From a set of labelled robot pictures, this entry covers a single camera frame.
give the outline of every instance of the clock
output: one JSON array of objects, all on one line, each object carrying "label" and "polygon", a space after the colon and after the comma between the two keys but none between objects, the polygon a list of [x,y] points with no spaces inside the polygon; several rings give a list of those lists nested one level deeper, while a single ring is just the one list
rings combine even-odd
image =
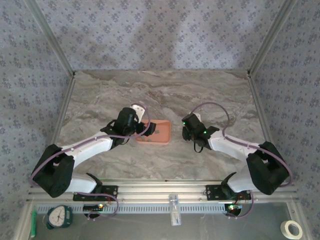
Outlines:
[{"label": "clock", "polygon": [[46,227],[48,229],[67,228],[72,223],[72,208],[70,206],[59,205],[51,208],[48,213],[48,222]]}]

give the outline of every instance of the patterned wallpaper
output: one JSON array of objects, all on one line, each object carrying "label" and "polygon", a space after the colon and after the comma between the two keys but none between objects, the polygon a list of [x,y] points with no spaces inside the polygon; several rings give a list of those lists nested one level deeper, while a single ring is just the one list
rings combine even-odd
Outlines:
[{"label": "patterned wallpaper", "polygon": [[37,2],[74,70],[246,70],[283,0]]},{"label": "patterned wallpaper", "polygon": [[320,2],[300,0],[255,76],[272,135],[320,239]]},{"label": "patterned wallpaper", "polygon": [[0,239],[9,240],[69,77],[23,1],[0,10]]}]

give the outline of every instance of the white tape roll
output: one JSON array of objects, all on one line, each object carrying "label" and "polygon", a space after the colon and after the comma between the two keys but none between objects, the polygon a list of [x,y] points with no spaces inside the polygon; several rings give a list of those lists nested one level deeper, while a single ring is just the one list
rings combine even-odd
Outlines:
[{"label": "white tape roll", "polygon": [[[296,233],[292,233],[290,231],[290,229],[295,229]],[[285,236],[287,239],[292,239],[292,240],[298,240],[300,238],[302,238],[302,228],[301,226],[296,222],[296,221],[284,221],[283,223],[281,223],[280,226],[281,232],[283,234],[283,236]]]}]

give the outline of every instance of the orange tray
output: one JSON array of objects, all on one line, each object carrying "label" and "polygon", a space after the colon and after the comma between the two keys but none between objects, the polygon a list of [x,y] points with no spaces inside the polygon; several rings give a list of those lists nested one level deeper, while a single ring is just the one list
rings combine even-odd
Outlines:
[{"label": "orange tray", "polygon": [[[141,122],[147,126],[148,119],[142,119]],[[151,119],[151,122],[156,124],[154,133],[150,136],[139,136],[135,140],[138,144],[167,145],[171,138],[171,123],[158,119]]]}]

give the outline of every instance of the gray marble surface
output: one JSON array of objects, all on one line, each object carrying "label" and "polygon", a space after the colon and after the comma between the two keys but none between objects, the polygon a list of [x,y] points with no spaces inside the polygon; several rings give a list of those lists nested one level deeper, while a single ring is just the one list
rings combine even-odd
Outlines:
[{"label": "gray marble surface", "polygon": [[[244,72],[231,71],[87,71],[77,72],[59,135],[59,146],[88,138],[116,119],[123,107],[141,103],[152,119],[171,122],[168,145],[126,145],[103,152],[80,164],[77,173],[99,178],[222,180],[244,162],[204,149],[182,138],[181,119],[196,105],[213,101],[231,116],[227,133],[250,142],[264,141],[259,117]],[[220,129],[225,113],[207,105],[199,111],[204,124]]]}]

